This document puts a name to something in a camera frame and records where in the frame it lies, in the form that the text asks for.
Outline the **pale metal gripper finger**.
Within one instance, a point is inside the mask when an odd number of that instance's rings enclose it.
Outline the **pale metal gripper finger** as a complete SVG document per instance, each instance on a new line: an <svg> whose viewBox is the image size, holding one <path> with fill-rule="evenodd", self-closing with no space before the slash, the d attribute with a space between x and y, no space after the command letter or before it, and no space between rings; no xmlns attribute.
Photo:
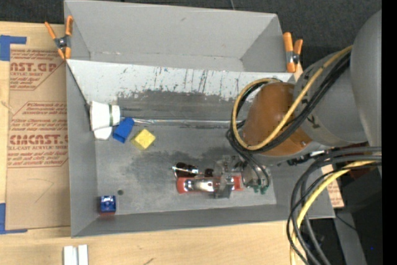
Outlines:
<svg viewBox="0 0 397 265"><path fill-rule="evenodd" d="M237 157L235 156L224 156L222 159L219 159L215 163L215 175L223 176L223 175L232 175L236 172L235 165L238 162Z"/></svg>
<svg viewBox="0 0 397 265"><path fill-rule="evenodd" d="M213 182L213 197L215 199L229 199L233 191L233 178L218 178Z"/></svg>

